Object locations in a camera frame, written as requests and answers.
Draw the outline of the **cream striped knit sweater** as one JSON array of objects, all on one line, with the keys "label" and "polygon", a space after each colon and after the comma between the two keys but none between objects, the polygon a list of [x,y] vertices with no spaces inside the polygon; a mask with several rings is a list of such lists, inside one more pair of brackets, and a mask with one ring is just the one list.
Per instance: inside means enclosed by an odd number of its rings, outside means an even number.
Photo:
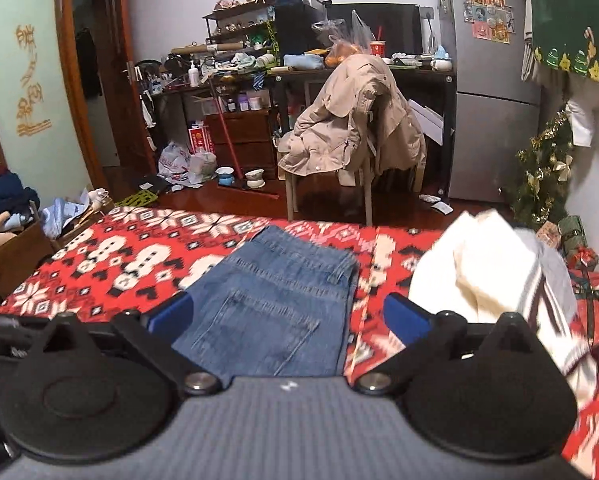
[{"label": "cream striped knit sweater", "polygon": [[578,406],[595,397],[597,364],[585,337],[571,329],[577,302],[563,259],[535,232],[514,229],[496,210],[460,214],[415,266],[408,298],[426,311],[456,312],[470,323],[519,313]]}]

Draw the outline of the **blue denim jeans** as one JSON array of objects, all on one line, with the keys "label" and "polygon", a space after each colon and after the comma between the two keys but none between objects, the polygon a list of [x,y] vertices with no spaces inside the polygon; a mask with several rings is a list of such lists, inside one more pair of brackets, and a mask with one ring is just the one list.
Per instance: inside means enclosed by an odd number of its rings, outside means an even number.
[{"label": "blue denim jeans", "polygon": [[172,347],[223,384],[242,376],[342,374],[356,256],[267,226],[192,283]]}]

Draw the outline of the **red christmas pattern blanket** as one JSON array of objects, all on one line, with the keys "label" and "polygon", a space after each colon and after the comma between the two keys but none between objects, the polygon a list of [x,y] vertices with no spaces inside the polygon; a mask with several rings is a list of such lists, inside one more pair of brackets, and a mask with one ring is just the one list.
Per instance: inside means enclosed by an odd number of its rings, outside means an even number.
[{"label": "red christmas pattern blanket", "polygon": [[[267,226],[352,252],[359,273],[342,374],[242,376],[181,396],[116,335]],[[384,322],[434,231],[118,207],[0,307],[14,369],[4,479],[599,479],[599,379],[579,408],[523,316],[467,322],[402,394],[355,380],[405,348]]]}]

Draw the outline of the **green patterned mat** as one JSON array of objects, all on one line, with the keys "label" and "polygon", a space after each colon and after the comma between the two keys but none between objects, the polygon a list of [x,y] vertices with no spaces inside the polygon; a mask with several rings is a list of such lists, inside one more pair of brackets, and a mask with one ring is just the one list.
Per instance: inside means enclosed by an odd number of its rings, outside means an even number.
[{"label": "green patterned mat", "polygon": [[158,194],[150,190],[140,190],[135,194],[129,195],[124,200],[115,203],[116,207],[145,207],[155,203],[158,200]]}]

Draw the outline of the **cardboard box with clutter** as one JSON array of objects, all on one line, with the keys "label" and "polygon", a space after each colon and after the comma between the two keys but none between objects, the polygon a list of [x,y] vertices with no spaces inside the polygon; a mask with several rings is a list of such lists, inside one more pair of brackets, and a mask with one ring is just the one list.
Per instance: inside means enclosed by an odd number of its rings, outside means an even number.
[{"label": "cardboard box with clutter", "polygon": [[20,234],[0,245],[0,300],[6,299],[43,262],[60,249],[68,248],[79,235],[101,220],[113,208],[113,200],[106,197],[90,207],[79,219],[68,225],[68,230],[57,240],[50,240],[42,232],[38,221]]}]

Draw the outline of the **red wrapped gift box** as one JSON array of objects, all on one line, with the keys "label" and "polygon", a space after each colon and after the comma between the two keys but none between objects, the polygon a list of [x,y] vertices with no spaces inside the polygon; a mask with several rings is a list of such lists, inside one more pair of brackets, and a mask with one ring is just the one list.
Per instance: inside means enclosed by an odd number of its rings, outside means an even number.
[{"label": "red wrapped gift box", "polygon": [[599,346],[599,272],[570,270],[576,298],[574,330],[590,347]]}]

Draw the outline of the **blue white ceramic bowl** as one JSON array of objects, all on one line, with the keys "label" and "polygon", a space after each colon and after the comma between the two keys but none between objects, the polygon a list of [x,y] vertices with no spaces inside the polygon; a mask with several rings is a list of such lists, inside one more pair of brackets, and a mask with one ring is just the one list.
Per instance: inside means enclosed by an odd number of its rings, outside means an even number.
[{"label": "blue white ceramic bowl", "polygon": [[234,175],[234,168],[228,166],[221,166],[216,169],[216,176],[218,184],[222,186],[231,186],[236,182],[236,176]]}]

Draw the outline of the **white plastic bag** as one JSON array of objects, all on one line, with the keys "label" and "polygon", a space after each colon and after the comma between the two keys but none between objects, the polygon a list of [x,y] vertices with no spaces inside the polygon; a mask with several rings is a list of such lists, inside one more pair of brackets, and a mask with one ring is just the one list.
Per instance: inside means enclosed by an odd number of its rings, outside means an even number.
[{"label": "white plastic bag", "polygon": [[191,154],[185,146],[170,142],[158,159],[158,175],[173,185],[200,188],[215,177],[216,156],[208,151]]}]

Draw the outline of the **white ceramic cup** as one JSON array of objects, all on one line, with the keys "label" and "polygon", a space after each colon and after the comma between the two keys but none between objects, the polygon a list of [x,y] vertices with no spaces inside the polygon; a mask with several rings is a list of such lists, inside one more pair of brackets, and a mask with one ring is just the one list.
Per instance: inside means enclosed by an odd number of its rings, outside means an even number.
[{"label": "white ceramic cup", "polygon": [[257,190],[257,188],[264,188],[266,182],[264,179],[264,173],[265,170],[264,169],[254,169],[251,171],[248,171],[244,177],[245,177],[245,182],[246,185],[248,186],[248,188],[250,188],[251,190]]}]

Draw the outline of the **wooden chair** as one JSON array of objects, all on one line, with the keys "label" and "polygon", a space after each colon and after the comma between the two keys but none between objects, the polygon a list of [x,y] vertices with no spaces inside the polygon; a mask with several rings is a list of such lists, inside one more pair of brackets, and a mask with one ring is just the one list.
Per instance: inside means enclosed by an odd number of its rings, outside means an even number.
[{"label": "wooden chair", "polygon": [[353,185],[339,182],[339,175],[312,174],[298,177],[283,175],[286,219],[353,221],[363,226],[401,226],[412,220],[422,208],[425,163],[401,171],[387,170],[366,179],[365,171],[354,175]]}]

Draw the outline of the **small christmas tree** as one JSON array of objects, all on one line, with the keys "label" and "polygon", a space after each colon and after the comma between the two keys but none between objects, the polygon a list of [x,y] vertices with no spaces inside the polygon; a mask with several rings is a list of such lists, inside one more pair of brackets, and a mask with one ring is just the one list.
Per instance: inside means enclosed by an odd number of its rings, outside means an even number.
[{"label": "small christmas tree", "polygon": [[562,106],[528,147],[516,153],[513,185],[503,196],[521,226],[538,231],[546,222],[558,224],[567,216],[573,151],[572,127]]}]

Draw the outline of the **wooden drawer cabinet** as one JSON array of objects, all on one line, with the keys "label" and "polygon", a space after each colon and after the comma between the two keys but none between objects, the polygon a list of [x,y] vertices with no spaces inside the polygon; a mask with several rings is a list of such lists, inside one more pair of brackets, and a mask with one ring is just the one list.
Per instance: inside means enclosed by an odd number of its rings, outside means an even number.
[{"label": "wooden drawer cabinet", "polygon": [[272,121],[268,110],[225,113],[224,119],[220,119],[219,114],[208,115],[204,118],[204,125],[210,129],[219,166],[236,168],[222,128],[226,126],[242,171],[263,169],[266,179],[277,177],[276,152],[272,143]]}]

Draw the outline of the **beige jacket on chair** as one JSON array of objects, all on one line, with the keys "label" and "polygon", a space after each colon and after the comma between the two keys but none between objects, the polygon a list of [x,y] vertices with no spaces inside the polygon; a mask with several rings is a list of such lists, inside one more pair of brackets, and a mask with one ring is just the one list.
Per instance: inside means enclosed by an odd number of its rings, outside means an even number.
[{"label": "beige jacket on chair", "polygon": [[426,159],[423,132],[388,65],[368,54],[339,64],[315,101],[278,143],[278,166],[287,174],[337,174],[354,186],[370,155],[373,174],[408,170]]}]

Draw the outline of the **grey refrigerator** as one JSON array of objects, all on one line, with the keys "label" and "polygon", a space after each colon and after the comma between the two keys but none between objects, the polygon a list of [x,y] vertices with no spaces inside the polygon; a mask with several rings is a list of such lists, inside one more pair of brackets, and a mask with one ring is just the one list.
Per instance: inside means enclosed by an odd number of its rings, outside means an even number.
[{"label": "grey refrigerator", "polygon": [[526,0],[437,0],[456,81],[448,193],[497,203],[536,132],[540,91],[523,80]]}]

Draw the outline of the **black desk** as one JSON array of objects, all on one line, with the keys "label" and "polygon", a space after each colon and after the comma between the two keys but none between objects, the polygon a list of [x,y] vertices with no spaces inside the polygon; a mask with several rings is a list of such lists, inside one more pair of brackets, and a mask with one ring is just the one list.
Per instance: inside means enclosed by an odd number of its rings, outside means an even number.
[{"label": "black desk", "polygon": [[[438,149],[437,194],[448,197],[457,108],[457,81],[453,73],[440,73],[424,68],[409,68],[390,65],[396,84],[403,96],[414,100],[421,107],[428,108],[441,117],[441,147]],[[293,70],[286,66],[269,70],[265,86],[269,90],[272,106],[278,110],[278,124],[282,134],[292,129],[289,114],[288,91],[292,84],[302,84],[305,88],[304,102],[313,102],[310,86],[321,87],[333,68],[321,70]]]}]

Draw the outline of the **black monitor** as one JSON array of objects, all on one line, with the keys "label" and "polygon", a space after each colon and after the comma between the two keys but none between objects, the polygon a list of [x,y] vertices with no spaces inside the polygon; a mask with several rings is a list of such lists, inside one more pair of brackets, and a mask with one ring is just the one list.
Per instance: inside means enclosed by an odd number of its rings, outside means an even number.
[{"label": "black monitor", "polygon": [[422,54],[423,39],[420,8],[410,3],[331,3],[327,6],[330,20],[342,18],[348,30],[356,11],[370,27],[375,39],[385,43],[385,54]]}]

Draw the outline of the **cluttered shelf unit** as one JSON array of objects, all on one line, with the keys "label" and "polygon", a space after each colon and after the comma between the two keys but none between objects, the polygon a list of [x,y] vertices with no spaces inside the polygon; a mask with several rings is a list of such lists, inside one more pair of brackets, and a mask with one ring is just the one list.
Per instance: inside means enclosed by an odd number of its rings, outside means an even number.
[{"label": "cluttered shelf unit", "polygon": [[326,18],[324,0],[219,0],[204,18],[206,42],[303,54],[319,46],[313,24]]}]

